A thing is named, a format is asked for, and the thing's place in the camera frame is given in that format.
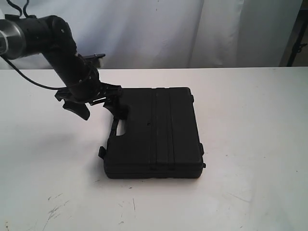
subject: white backdrop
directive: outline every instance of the white backdrop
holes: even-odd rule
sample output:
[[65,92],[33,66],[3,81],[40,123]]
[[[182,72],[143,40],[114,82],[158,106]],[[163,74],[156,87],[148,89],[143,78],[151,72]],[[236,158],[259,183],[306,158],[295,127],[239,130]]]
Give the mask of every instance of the white backdrop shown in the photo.
[[[12,0],[23,6],[26,0]],[[278,66],[301,0],[30,0],[66,20],[82,55],[104,68]],[[3,13],[16,13],[5,0]],[[40,55],[14,61],[49,68]]]

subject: table surface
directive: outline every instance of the table surface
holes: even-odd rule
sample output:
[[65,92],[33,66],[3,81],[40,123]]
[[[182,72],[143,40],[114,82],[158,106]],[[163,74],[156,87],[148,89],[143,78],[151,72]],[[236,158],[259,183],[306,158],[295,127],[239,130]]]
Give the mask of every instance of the table surface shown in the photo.
[[[24,71],[62,86],[52,70]],[[0,71],[0,230],[306,230],[308,68],[100,70],[122,87],[189,87],[207,168],[199,179],[112,180],[83,121],[54,91]]]

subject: plastic case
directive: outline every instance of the plastic case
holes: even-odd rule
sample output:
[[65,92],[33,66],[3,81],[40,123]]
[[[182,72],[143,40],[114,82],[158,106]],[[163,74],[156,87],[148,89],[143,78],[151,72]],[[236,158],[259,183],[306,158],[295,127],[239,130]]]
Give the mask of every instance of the plastic case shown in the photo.
[[198,178],[205,164],[189,88],[123,89],[125,134],[114,117],[107,149],[100,148],[109,178]]

